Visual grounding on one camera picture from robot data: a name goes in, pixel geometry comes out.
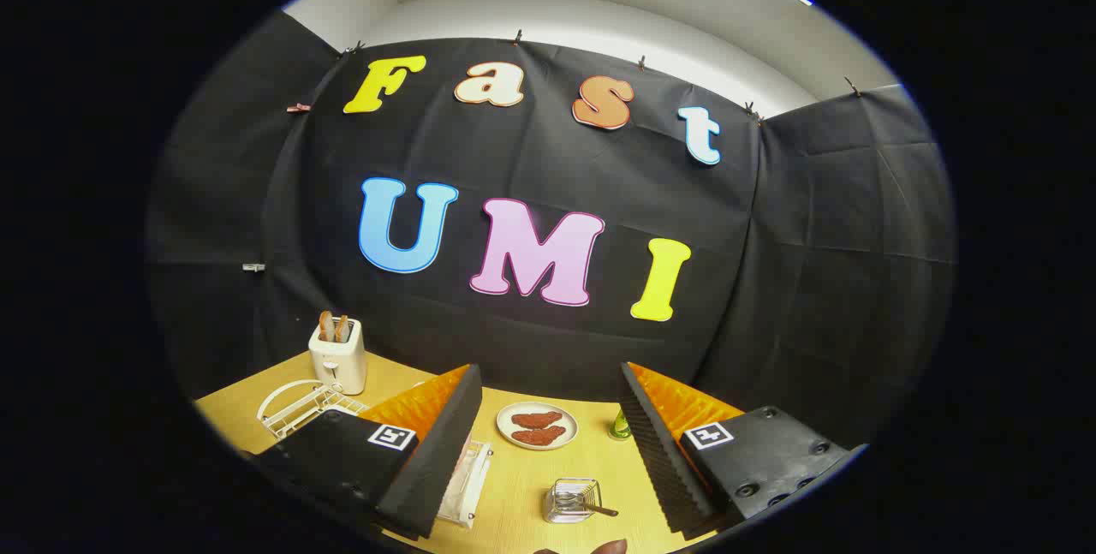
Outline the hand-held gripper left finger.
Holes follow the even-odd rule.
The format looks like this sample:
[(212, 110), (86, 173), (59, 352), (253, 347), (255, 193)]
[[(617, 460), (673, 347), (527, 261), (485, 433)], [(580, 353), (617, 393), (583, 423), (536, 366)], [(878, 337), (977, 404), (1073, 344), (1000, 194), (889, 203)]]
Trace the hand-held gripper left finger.
[(466, 364), (367, 410), (321, 412), (250, 460), (352, 529), (429, 538), (481, 399)]

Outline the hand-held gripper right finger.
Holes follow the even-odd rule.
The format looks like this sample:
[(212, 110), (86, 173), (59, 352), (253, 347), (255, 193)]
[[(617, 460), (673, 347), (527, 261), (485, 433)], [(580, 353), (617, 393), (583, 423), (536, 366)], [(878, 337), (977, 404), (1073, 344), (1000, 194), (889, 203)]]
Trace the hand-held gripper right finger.
[(781, 408), (743, 411), (633, 362), (620, 366), (618, 402), (669, 530), (683, 538), (760, 523), (865, 451)]

